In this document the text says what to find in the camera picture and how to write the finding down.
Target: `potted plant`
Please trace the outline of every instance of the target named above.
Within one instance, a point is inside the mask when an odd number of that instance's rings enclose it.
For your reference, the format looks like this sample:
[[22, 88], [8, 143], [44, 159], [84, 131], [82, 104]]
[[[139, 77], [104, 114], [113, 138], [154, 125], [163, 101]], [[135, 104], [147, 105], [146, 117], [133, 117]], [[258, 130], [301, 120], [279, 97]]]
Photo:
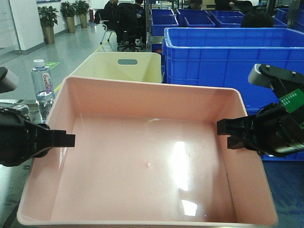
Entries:
[[46, 44], [55, 43], [54, 24], [58, 25], [57, 13], [58, 10], [53, 7], [38, 7], [40, 24]]
[[68, 1], [61, 3], [61, 9], [63, 17], [66, 19], [66, 26], [69, 33], [75, 33], [75, 3], [69, 3]]
[[79, 15], [80, 25], [82, 28], [87, 27], [86, 14], [88, 13], [89, 8], [90, 6], [86, 1], [76, 0], [75, 11], [76, 15]]

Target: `pink plastic tray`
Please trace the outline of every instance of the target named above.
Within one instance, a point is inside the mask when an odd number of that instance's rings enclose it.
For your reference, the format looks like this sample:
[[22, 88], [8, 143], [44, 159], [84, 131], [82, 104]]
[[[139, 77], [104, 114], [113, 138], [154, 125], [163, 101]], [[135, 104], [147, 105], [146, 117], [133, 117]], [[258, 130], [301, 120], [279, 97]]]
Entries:
[[31, 226], [273, 227], [260, 157], [216, 121], [246, 115], [234, 89], [68, 77], [48, 119], [75, 148], [35, 159], [18, 210]]

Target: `plastic bottle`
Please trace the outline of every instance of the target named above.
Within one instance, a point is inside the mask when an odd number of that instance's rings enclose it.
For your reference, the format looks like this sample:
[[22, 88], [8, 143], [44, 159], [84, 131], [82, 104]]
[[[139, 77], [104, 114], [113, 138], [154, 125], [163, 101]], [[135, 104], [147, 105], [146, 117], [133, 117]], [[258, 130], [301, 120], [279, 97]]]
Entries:
[[51, 70], [43, 59], [34, 60], [34, 68], [31, 70], [36, 100], [40, 112], [41, 122], [45, 123], [55, 99]]

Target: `chair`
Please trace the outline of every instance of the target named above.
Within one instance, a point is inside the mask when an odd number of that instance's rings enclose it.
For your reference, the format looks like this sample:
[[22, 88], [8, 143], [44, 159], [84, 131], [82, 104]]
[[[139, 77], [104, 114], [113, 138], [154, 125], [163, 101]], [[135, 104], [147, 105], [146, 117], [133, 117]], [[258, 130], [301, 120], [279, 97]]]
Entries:
[[127, 41], [127, 44], [117, 47], [117, 51], [121, 48], [122, 51], [129, 49], [130, 51], [139, 51], [141, 46], [136, 45], [135, 39], [138, 37], [139, 28], [136, 16], [137, 10], [134, 4], [121, 3], [118, 10], [118, 21], [123, 30], [123, 40]]
[[108, 28], [107, 22], [109, 23], [110, 21], [107, 20], [107, 18], [106, 18], [106, 12], [105, 12], [105, 10], [104, 9], [97, 10], [96, 13], [95, 13], [94, 23], [95, 24], [101, 24], [101, 26], [104, 28], [104, 35], [101, 38], [100, 44], [103, 43], [105, 35], [106, 35], [107, 32], [110, 33], [109, 38], [107, 39], [108, 42], [110, 41], [110, 37], [111, 37], [112, 33], [115, 32], [115, 30]]

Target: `plant pot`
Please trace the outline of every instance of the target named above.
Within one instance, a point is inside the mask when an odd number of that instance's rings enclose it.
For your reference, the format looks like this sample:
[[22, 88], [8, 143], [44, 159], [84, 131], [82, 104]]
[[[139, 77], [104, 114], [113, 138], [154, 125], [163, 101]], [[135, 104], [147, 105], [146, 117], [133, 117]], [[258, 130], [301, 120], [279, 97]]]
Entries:
[[50, 26], [42, 27], [42, 32], [46, 44], [55, 43], [54, 27], [50, 27]]
[[81, 27], [82, 28], [87, 28], [86, 14], [80, 14], [79, 19], [80, 19]]
[[66, 17], [66, 26], [69, 33], [75, 33], [74, 17]]

